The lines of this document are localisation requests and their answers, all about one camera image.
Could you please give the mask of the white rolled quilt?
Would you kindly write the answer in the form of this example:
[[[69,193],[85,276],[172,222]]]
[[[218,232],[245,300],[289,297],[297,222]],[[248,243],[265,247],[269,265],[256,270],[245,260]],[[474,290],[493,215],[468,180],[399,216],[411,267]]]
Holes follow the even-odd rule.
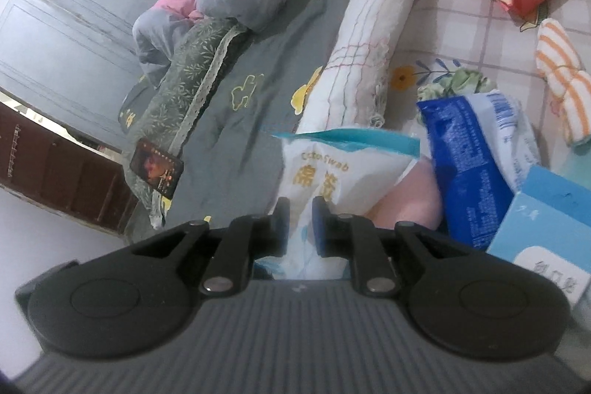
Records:
[[[414,1],[349,0],[297,131],[384,125],[389,66]]]

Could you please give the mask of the white cotton swab bag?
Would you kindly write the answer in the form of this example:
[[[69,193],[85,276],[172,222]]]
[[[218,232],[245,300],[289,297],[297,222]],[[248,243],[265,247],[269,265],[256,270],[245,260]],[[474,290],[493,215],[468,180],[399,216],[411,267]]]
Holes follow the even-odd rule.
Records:
[[[287,251],[256,261],[274,280],[335,280],[349,262],[318,254],[312,201],[335,214],[363,215],[396,187],[420,159],[420,140],[376,128],[338,128],[277,136],[283,178],[277,196],[290,200]]]

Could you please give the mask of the brown wooden cabinet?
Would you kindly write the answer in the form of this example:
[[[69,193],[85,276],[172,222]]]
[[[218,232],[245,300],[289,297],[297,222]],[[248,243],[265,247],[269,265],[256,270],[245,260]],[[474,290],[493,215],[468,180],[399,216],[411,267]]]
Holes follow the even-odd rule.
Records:
[[[121,235],[137,199],[122,166],[1,106],[1,184]]]

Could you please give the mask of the green white scrunched cloth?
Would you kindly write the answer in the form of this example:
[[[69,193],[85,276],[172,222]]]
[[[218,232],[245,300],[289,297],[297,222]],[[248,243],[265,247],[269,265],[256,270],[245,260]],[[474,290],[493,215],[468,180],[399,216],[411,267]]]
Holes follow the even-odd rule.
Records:
[[[419,102],[488,93],[497,89],[494,80],[480,71],[459,68],[454,72],[443,74],[418,89]]]

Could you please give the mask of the green floral lace blanket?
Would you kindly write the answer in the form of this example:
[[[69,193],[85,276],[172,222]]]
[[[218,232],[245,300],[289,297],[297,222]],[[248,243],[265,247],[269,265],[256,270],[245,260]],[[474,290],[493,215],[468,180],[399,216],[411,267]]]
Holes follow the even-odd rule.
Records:
[[[133,102],[120,110],[126,136],[122,148],[124,178],[148,213],[151,226],[160,229],[170,203],[132,172],[130,163],[137,142],[145,138],[177,156],[207,101],[235,62],[249,29],[231,19],[205,19],[195,24],[178,44],[157,88],[148,89],[144,104]]]

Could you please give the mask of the orange striped white cloth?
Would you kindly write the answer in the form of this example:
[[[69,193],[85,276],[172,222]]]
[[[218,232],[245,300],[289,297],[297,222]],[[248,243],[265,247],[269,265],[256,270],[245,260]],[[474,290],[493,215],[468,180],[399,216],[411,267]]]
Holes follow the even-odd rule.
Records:
[[[555,19],[545,19],[538,28],[535,62],[558,109],[565,142],[569,146],[589,142],[590,73]]]

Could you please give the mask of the light blue box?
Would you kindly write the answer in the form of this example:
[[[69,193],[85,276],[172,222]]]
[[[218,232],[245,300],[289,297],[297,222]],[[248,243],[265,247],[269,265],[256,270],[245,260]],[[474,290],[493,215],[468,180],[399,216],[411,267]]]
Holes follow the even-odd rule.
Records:
[[[571,307],[590,308],[590,191],[534,166],[488,253],[553,282]]]

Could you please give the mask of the pink plush pig toy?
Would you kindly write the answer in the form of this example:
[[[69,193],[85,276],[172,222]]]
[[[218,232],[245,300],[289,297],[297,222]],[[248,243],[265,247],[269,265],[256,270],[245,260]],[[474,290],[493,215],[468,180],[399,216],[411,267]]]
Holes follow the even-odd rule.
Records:
[[[393,229],[398,222],[408,221],[437,229],[443,205],[432,161],[422,157],[366,217],[379,228]]]

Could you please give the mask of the blue white plastic package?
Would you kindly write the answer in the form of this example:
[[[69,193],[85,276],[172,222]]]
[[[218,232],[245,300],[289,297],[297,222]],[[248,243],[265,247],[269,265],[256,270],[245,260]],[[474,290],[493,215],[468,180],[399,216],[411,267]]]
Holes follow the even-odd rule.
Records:
[[[449,235],[485,250],[541,155],[520,102],[498,90],[420,101]]]

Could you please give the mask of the checked floral sheet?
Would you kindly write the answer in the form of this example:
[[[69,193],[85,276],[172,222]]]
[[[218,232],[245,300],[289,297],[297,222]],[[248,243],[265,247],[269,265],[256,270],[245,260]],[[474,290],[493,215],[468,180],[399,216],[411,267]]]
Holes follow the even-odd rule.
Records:
[[[562,175],[573,170],[558,106],[535,68],[537,27],[506,12],[494,0],[418,0],[391,63],[385,114],[389,129],[429,145],[417,119],[417,89],[458,68],[476,70],[518,99],[536,132],[544,165]]]

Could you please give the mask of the dark picture card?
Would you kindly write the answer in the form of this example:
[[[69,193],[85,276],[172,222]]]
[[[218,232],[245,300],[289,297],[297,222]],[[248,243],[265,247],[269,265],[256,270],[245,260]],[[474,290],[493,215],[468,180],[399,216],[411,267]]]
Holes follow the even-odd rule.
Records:
[[[183,173],[184,163],[143,138],[136,143],[129,167],[151,189],[171,200]]]

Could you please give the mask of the grey bed sheet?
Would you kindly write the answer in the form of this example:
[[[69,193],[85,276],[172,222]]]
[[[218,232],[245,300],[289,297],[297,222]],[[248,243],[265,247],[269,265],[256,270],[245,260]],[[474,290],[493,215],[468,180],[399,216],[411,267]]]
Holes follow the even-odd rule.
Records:
[[[177,155],[184,170],[165,217],[154,229],[148,213],[133,235],[192,220],[224,227],[247,214],[264,214],[276,200],[283,172],[280,138],[297,129],[291,98],[322,72],[335,47],[349,0],[287,0],[260,33],[249,31],[235,62],[207,101]],[[147,101],[139,81],[122,107]]]

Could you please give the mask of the grey wardrobe door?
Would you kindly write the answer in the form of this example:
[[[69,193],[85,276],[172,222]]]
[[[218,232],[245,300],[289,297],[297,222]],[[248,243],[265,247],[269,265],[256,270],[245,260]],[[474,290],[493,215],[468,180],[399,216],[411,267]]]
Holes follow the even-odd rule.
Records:
[[[114,149],[141,69],[131,29],[156,0],[1,0],[1,90]]]

